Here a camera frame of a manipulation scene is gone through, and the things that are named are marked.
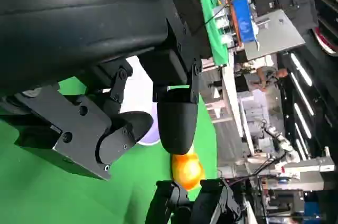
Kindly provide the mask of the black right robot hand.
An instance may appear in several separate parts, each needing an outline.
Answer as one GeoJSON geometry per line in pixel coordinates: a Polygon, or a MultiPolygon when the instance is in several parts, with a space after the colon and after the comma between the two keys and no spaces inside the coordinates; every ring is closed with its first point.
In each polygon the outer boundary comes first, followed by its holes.
{"type": "Polygon", "coordinates": [[[175,181],[156,182],[145,223],[237,223],[242,218],[232,189],[223,178],[200,181],[194,201],[175,181]]]}

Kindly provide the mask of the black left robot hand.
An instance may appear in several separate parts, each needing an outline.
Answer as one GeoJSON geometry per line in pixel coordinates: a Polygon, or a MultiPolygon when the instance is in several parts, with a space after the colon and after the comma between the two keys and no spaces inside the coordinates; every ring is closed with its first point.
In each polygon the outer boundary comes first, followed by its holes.
{"type": "Polygon", "coordinates": [[[108,180],[153,124],[120,110],[134,56],[153,82],[162,146],[186,154],[201,59],[173,0],[1,0],[1,118],[20,130],[17,145],[108,180]]]}

